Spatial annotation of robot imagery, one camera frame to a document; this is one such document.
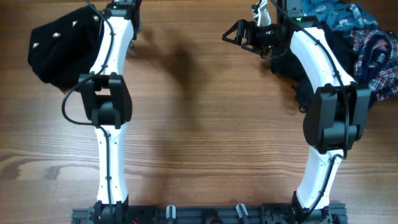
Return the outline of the black knit sweater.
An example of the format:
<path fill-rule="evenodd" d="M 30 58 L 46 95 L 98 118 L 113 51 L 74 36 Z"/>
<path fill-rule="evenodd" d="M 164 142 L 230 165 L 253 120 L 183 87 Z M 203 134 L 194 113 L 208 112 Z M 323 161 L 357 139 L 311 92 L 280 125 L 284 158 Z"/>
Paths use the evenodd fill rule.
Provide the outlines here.
<path fill-rule="evenodd" d="M 103 21 L 89 7 L 81 7 L 32 29 L 27 61 L 44 83 L 67 89 L 78 83 L 95 63 L 103 39 Z"/>

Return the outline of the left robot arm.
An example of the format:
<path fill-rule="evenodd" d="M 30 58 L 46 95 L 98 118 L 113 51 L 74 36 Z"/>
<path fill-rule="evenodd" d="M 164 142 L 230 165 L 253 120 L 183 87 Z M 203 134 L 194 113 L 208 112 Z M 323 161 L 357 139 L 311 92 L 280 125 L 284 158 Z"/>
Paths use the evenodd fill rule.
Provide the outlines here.
<path fill-rule="evenodd" d="M 106 6 L 96 60 L 89 73 L 79 77 L 86 117 L 97 137 L 100 182 L 96 203 L 74 209 L 72 223 L 127 223 L 124 135 L 132 117 L 132 100 L 123 70 L 127 51 L 141 31 L 140 6 L 140 1 L 112 1 Z"/>

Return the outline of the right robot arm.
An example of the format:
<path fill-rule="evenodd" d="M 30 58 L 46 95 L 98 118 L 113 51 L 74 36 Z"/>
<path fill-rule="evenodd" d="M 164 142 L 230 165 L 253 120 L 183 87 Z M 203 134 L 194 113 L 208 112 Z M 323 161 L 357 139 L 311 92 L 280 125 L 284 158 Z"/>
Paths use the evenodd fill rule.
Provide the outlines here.
<path fill-rule="evenodd" d="M 320 21 L 299 8 L 297 1 L 275 2 L 272 23 L 267 2 L 252 5 L 254 19 L 238 20 L 222 40 L 276 60 L 275 50 L 291 52 L 312 86 L 303 133 L 309 146 L 303 179 L 290 203 L 236 207 L 240 223 L 346 223 L 346 206 L 330 200 L 339 165 L 361 139 L 371 93 L 344 70 L 329 47 Z"/>

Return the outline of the black garment underneath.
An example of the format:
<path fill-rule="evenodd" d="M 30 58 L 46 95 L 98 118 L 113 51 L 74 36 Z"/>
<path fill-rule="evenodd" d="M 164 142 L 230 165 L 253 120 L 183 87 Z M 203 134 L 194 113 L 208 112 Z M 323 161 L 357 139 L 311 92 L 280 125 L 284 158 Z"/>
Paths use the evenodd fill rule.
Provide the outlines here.
<path fill-rule="evenodd" d="M 325 33 L 326 41 L 340 65 L 353 77 L 354 63 L 358 61 L 359 54 L 354 52 L 352 44 L 343 37 L 342 32 L 332 31 L 324 21 L 321 21 L 320 25 Z M 314 92 L 302 64 L 291 50 L 271 61 L 271 71 L 275 75 L 298 82 L 292 87 L 296 92 L 295 100 L 298 102 L 299 111 L 306 113 L 314 98 Z"/>

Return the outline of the blue patterned garment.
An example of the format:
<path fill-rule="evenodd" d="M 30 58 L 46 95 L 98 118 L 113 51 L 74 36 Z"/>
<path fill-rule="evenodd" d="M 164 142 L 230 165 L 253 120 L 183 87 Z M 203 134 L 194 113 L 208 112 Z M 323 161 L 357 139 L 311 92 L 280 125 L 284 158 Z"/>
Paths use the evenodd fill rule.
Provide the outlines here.
<path fill-rule="evenodd" d="M 308 16 L 315 16 L 332 31 L 378 30 L 377 20 L 358 3 L 342 3 L 338 0 L 302 0 Z"/>

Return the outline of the red plaid shirt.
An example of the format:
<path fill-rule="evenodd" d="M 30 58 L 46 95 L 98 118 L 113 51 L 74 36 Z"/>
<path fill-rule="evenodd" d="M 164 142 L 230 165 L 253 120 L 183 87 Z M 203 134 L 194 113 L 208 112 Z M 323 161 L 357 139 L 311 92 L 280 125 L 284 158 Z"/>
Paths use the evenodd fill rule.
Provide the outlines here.
<path fill-rule="evenodd" d="M 358 56 L 356 82 L 367 84 L 379 101 L 397 97 L 397 40 L 380 30 L 353 30 L 347 36 Z"/>

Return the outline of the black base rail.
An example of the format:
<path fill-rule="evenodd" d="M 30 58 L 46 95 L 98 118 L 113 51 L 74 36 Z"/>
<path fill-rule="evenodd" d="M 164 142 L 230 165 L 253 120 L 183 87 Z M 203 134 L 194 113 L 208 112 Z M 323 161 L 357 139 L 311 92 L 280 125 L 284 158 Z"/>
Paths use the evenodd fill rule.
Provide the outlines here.
<path fill-rule="evenodd" d="M 99 202 L 89 208 L 72 210 L 71 223 L 299 223 L 288 203 L 266 203 L 256 206 L 156 207 L 153 205 L 113 205 L 114 221 L 109 205 Z M 303 223 L 348 223 L 343 203 L 331 203 L 323 210 L 314 210 Z"/>

